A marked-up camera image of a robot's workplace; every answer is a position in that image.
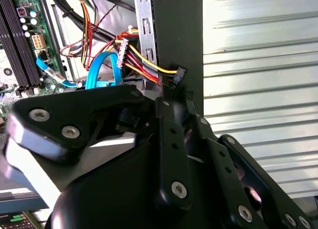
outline metal bracket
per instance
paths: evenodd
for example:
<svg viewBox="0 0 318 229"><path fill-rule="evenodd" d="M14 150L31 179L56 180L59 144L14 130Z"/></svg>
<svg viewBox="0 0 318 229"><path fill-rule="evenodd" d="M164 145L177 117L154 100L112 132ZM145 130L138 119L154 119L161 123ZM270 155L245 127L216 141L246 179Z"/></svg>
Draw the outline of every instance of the metal bracket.
<svg viewBox="0 0 318 229"><path fill-rule="evenodd" d="M139 29L141 54L150 62L157 64L152 0L135 0L135 7Z"/></svg>

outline power supply cable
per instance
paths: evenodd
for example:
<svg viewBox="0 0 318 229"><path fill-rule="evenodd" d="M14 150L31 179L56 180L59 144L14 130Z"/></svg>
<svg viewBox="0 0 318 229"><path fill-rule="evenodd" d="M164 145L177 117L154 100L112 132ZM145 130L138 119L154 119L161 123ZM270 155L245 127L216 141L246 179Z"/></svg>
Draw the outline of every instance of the power supply cable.
<svg viewBox="0 0 318 229"><path fill-rule="evenodd" d="M53 0L57 7L64 13L64 17L69 17L70 20L80 29L84 30L84 19L78 15L68 4L66 0ZM109 42L115 38L115 35L92 24L94 29L93 37L98 41Z"/></svg>

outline screw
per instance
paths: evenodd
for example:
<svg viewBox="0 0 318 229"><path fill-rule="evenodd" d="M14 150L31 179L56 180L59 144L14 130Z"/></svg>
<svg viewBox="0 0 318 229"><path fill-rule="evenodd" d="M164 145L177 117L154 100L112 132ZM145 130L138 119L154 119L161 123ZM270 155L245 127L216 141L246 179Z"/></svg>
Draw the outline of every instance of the screw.
<svg viewBox="0 0 318 229"><path fill-rule="evenodd" d="M253 221L253 216L252 214L250 213L250 211L244 207L243 205L240 205L238 207L238 212L239 212L239 215L245 220L247 221L248 223L251 223Z"/></svg>
<svg viewBox="0 0 318 229"><path fill-rule="evenodd" d="M286 213L285 217L287 218L287 220L289 221L289 223L291 225L293 225L294 227L297 226L297 224L296 224L295 220L292 218L292 216L290 216L289 214Z"/></svg>
<svg viewBox="0 0 318 229"><path fill-rule="evenodd" d="M74 126L65 126L62 128L62 135L69 139L76 139L80 136L80 131Z"/></svg>
<svg viewBox="0 0 318 229"><path fill-rule="evenodd" d="M227 137L227 139L231 144L235 145L235 141L231 137Z"/></svg>
<svg viewBox="0 0 318 229"><path fill-rule="evenodd" d="M305 218L303 218L302 216L299 216L299 220L302 222L302 224L303 224L306 228L308 228L308 229L311 228L310 224L307 222L307 220L306 220Z"/></svg>
<svg viewBox="0 0 318 229"><path fill-rule="evenodd" d="M30 111L29 117L34 121L47 121L50 119L50 113L44 109L34 109Z"/></svg>
<svg viewBox="0 0 318 229"><path fill-rule="evenodd" d="M138 91L131 91L130 93L134 96L140 96L140 93Z"/></svg>
<svg viewBox="0 0 318 229"><path fill-rule="evenodd" d="M177 196L178 198L183 199L187 196L187 189L180 182L173 182L171 185L171 189L175 196Z"/></svg>
<svg viewBox="0 0 318 229"><path fill-rule="evenodd" d="M201 118L200 121L201 121L201 123L203 123L204 125L207 125L207 124L208 124L207 120L204 119L204 118Z"/></svg>

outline black mounting arm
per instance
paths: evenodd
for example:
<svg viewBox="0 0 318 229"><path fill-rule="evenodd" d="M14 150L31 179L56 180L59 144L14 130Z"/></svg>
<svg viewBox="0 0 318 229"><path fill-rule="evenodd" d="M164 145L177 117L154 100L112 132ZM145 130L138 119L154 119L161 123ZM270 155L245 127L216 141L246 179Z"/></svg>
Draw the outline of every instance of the black mounting arm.
<svg viewBox="0 0 318 229"><path fill-rule="evenodd" d="M64 167L124 132L136 134L135 146L68 185L53 229L314 228L236 139L213 134L188 97L153 101L126 85L20 100L4 157L13 140Z"/></svg>

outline metal siding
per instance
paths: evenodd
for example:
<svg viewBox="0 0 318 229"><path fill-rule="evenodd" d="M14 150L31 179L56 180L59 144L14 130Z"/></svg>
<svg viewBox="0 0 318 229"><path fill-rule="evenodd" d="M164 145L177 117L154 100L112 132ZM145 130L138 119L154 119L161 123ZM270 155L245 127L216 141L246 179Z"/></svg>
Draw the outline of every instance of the metal siding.
<svg viewBox="0 0 318 229"><path fill-rule="evenodd" d="M292 198L318 195L316 0L203 0L204 114Z"/></svg>

